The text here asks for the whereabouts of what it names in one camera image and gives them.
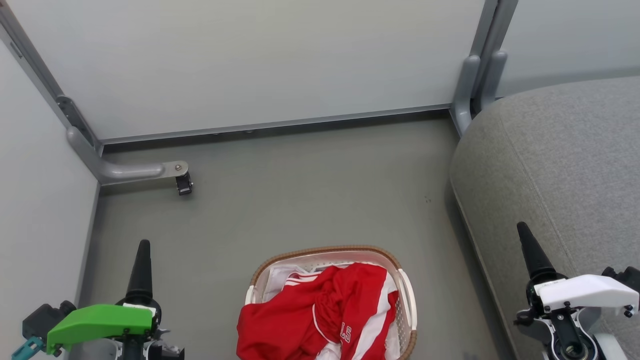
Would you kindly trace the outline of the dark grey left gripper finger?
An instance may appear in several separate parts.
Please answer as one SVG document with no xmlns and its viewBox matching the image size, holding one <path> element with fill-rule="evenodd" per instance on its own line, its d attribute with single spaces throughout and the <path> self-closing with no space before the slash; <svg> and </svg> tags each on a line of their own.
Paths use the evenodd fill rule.
<svg viewBox="0 0 640 360">
<path fill-rule="evenodd" d="M 142 239 L 135 254 L 125 295 L 126 301 L 151 301 L 153 299 L 153 265 L 151 244 Z"/>
</svg>

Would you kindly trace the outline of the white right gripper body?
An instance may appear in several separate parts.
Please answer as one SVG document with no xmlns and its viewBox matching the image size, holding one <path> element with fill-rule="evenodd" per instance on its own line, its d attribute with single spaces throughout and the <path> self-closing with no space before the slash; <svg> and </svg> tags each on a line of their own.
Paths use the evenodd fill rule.
<svg viewBox="0 0 640 360">
<path fill-rule="evenodd" d="M 542 344 L 544 360 L 626 360 L 617 338 L 592 332 L 601 310 L 613 309 L 631 318 L 639 310 L 639 292 L 619 276 L 580 275 L 526 289 L 529 308 L 514 321 L 526 337 Z"/>
</svg>

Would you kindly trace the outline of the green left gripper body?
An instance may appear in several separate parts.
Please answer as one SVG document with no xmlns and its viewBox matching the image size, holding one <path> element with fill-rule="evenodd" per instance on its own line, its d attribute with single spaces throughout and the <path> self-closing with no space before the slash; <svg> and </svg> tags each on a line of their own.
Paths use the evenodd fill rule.
<svg viewBox="0 0 640 360">
<path fill-rule="evenodd" d="M 61 319 L 46 333 L 46 354 L 59 356 L 78 344 L 111 339 L 119 342 L 121 356 L 143 356 L 162 321 L 157 301 L 149 304 L 122 302 L 77 308 L 70 301 L 59 306 Z"/>
</svg>

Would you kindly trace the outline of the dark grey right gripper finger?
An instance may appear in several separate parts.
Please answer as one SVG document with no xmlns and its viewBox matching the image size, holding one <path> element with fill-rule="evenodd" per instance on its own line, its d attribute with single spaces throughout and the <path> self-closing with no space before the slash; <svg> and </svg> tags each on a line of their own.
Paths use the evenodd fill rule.
<svg viewBox="0 0 640 360">
<path fill-rule="evenodd" d="M 517 223 L 516 228 L 530 282 L 564 280 L 566 276 L 553 267 L 528 224 L 521 221 Z"/>
</svg>

